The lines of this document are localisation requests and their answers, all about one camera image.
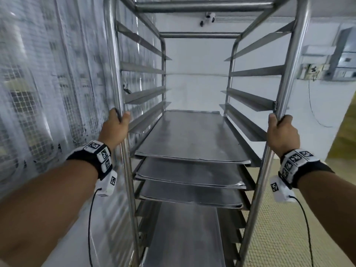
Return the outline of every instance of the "human hand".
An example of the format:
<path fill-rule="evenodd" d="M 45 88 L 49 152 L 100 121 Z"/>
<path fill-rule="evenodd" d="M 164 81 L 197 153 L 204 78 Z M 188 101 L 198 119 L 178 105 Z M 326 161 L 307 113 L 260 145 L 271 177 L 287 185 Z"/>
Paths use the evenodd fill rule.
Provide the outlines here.
<path fill-rule="evenodd" d="M 122 143 L 126 138 L 130 118 L 130 112 L 127 111 L 122 115 L 122 121 L 120 123 L 116 114 L 116 109 L 112 108 L 109 111 L 108 121 L 103 123 L 98 141 L 105 143 L 110 150 L 113 151 L 116 146 Z"/>
<path fill-rule="evenodd" d="M 288 151 L 300 148 L 300 137 L 298 130 L 291 125 L 292 120 L 291 115 L 286 115 L 277 126 L 275 114 L 271 113 L 268 117 L 267 144 L 279 158 Z"/>

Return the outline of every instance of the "stainless steel rack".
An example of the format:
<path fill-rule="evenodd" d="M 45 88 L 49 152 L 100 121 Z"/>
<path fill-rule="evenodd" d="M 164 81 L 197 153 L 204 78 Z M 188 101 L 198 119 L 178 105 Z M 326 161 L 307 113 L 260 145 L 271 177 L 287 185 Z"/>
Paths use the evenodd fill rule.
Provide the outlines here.
<path fill-rule="evenodd" d="M 266 145 L 262 159 L 252 150 L 229 118 L 251 141 L 266 141 L 266 132 L 230 105 L 234 98 L 255 111 L 273 111 L 280 120 L 287 110 L 296 78 L 302 42 L 311 14 L 310 0 L 297 0 L 295 20 L 238 51 L 239 42 L 289 0 L 135 2 L 120 0 L 160 40 L 161 50 L 117 21 L 118 0 L 104 0 L 115 106 L 139 105 L 162 95 L 162 102 L 134 119 L 130 133 L 140 134 L 135 146 L 121 144 L 123 172 L 130 202 L 134 261 L 138 266 L 242 267 L 274 153 Z M 243 32 L 160 32 L 144 13 L 246 12 L 262 13 Z M 161 69 L 121 62 L 118 32 L 162 57 Z M 236 58 L 286 34 L 291 39 L 284 64 L 234 71 Z M 167 111 L 165 38 L 235 39 L 230 62 L 224 116 L 218 112 Z M 162 85 L 125 94 L 121 71 L 162 75 Z M 275 101 L 232 88 L 233 77 L 281 75 Z M 142 159 L 132 171 L 131 158 Z M 260 167 L 256 183 L 246 166 Z M 134 189 L 134 180 L 141 183 Z M 244 191 L 254 190 L 250 203 Z M 141 202 L 136 208 L 135 199 Z M 241 210 L 249 210 L 247 221 Z M 240 229 L 245 229 L 243 237 Z M 237 251 L 235 243 L 241 243 Z"/>

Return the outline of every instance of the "forearm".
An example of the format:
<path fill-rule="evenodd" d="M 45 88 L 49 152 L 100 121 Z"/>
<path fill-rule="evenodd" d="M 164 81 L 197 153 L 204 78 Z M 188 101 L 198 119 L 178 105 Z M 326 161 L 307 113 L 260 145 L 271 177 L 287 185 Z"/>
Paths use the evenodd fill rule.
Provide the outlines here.
<path fill-rule="evenodd" d="M 356 186 L 331 172 L 315 171 L 298 188 L 327 233 L 356 265 Z"/>
<path fill-rule="evenodd" d="M 97 178 L 91 164 L 70 160 L 4 199 L 0 258 L 12 267 L 42 265 L 93 194 Z"/>

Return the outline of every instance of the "finger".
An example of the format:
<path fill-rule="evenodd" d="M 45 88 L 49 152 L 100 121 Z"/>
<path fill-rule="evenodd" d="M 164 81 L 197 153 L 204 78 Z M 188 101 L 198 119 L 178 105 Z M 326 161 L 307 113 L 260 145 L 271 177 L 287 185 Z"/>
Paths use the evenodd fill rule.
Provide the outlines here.
<path fill-rule="evenodd" d="M 118 116 L 116 114 L 116 109 L 115 108 L 112 108 L 110 111 L 109 111 L 109 120 L 115 120 L 117 119 Z"/>
<path fill-rule="evenodd" d="M 125 112 L 122 116 L 121 124 L 128 125 L 131 119 L 131 113 L 129 111 Z"/>
<path fill-rule="evenodd" d="M 279 126 L 291 125 L 291 121 L 293 120 L 293 116 L 287 114 L 284 116 L 283 120 L 279 124 Z"/>
<path fill-rule="evenodd" d="M 274 128 L 277 126 L 278 120 L 274 113 L 268 116 L 268 128 Z"/>

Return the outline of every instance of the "floor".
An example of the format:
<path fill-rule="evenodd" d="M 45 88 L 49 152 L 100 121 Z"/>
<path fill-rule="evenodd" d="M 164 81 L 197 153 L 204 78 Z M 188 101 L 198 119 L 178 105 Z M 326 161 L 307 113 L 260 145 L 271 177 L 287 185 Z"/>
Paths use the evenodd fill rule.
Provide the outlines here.
<path fill-rule="evenodd" d="M 356 184 L 356 161 L 330 159 L 327 163 L 342 178 Z M 279 169 L 279 160 L 272 165 L 271 176 Z M 249 169 L 256 180 L 258 168 Z M 300 192 L 296 197 L 302 203 L 310 226 L 315 267 L 352 267 L 348 257 L 328 236 L 308 208 Z M 267 187 L 256 228 L 250 244 L 245 267 L 306 267 L 311 266 L 308 234 L 300 206 L 296 203 L 276 203 Z"/>

